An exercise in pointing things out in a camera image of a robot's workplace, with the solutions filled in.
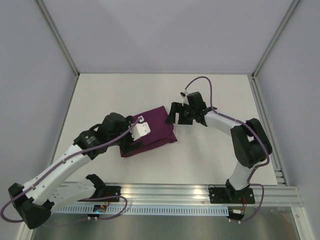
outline purple cable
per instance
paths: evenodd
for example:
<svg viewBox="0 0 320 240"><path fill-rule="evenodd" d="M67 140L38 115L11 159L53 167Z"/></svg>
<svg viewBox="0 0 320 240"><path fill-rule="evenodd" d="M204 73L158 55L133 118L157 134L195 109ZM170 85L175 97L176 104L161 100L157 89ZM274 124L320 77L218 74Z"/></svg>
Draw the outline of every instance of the purple cable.
<svg viewBox="0 0 320 240"><path fill-rule="evenodd" d="M101 218L97 218L98 221L100 220L110 220L110 219L114 219L114 218L117 218L119 217L126 209L127 209L127 205L128 205L128 200L124 197L124 196L106 196L106 197L100 197L100 198L86 198L86 199L82 199L83 201L102 201L102 200L107 200L107 199L117 199L117 198L120 198L120 199L124 199L125 201L125 205L123 207L123 209L118 212L117 214L115 215L112 215L112 216L108 216L108 217L101 217ZM76 221L73 221L73 222L70 222L70 223L67 223L67 224L63 224L63 225L46 225L46 224L43 224L44 227L46 228L51 228L51 229L56 229L56 228L64 228L64 227L68 227L72 224L76 224L76 223L81 223L81 222L84 222L84 221L87 221L88 218L82 218L82 219L79 219L79 220L76 220Z"/></svg>
<svg viewBox="0 0 320 240"><path fill-rule="evenodd" d="M69 159L73 158L74 156L77 156L79 154L84 154L84 153L88 153L90 151L93 150L97 150L100 148L104 148L110 144L113 144L114 142L118 141L119 139L121 139L122 137L124 137L126 134L128 134L134 127L135 125L141 120L141 118L139 117L124 133L122 133L121 135L117 136L116 138L112 139L111 141L108 141L104 144L98 145L98 146L94 146L94 147L90 147L88 149L84 149L78 152L75 152L69 156L67 156L65 159L61 160L59 163L57 163L55 166L53 166L48 172L46 172L42 177L40 177L35 183L34 185L30 186L27 190L21 192L20 194L18 194L17 196L15 196L14 198L12 198L10 201L8 201L2 208L0 211L0 216L3 220L5 220L8 223L22 223L23 220L12 220L9 219L5 216L4 212L5 209L12 204L14 201L16 201L17 199L19 199L21 196L25 195L26 193L30 192L32 189L34 189L43 179L45 179L50 173L52 173L56 168L58 168L61 164L63 164L65 161L68 161Z"/></svg>
<svg viewBox="0 0 320 240"><path fill-rule="evenodd" d="M267 151L265 145L263 144L263 142L261 141L261 139L258 137L258 135L255 133L255 131L253 131L253 129L252 129L250 126L248 126L248 125L247 125L245 122L243 122L243 121L240 121L240 120L235 119L235 118L233 118L233 117L231 117L231 116L228 116L228 115L225 115L225 114L223 114L223 113L219 113L218 111L216 111L216 109L214 108L214 106L213 106L213 104L212 104L212 95L213 95L212 83L211 83L211 81L210 81L210 79L209 79L208 77L206 77L206 76L198 76L198 77L196 77L195 79L193 79L193 80L185 87L185 90L187 90L187 88L188 88L194 81L196 81L196 80L198 80L198 79L206 79L206 80L209 82L209 87L210 87L210 107L211 107L211 110L212 110L215 114L218 114L218 115L220 115L220 116L222 116L222 117L224 117L224 118L226 118L226 119L229 119L229 120L231 120L231 121L235 121L235 122L237 122L237 123L242 124L243 126L245 126L245 127L250 131L250 133L254 136L254 138L258 141L258 143L259 143L260 146L262 147L263 152L264 152L264 154L265 154L265 156L266 156L266 162L265 162L265 163L262 163L262 164L259 164L259 165L256 165L256 166L253 168L253 170L251 171L251 173L249 174L249 176L248 176L248 178L247 178L247 180L246 180L250 186L259 186L259 187L261 187L261 188L262 188L262 195L261 195L260 203L259 203L256 211L254 212L254 214L253 214L252 216L250 216L249 218L241 221L241 222L244 222L244 223L245 223L245 222L251 220L255 215L257 215L258 211L259 211L260 208L261 208L261 205L262 205L262 202L263 202L264 196L265 196L265 188L264 188L264 186L261 185L261 184L259 184L259 183L251 183L251 184L250 184L250 180L251 180L252 176L254 175L255 171L256 171L258 168L261 168L261 167L263 167L263 166L266 166L266 165L268 165L268 164L270 163L270 157L269 157L269 154L268 154L268 151Z"/></svg>

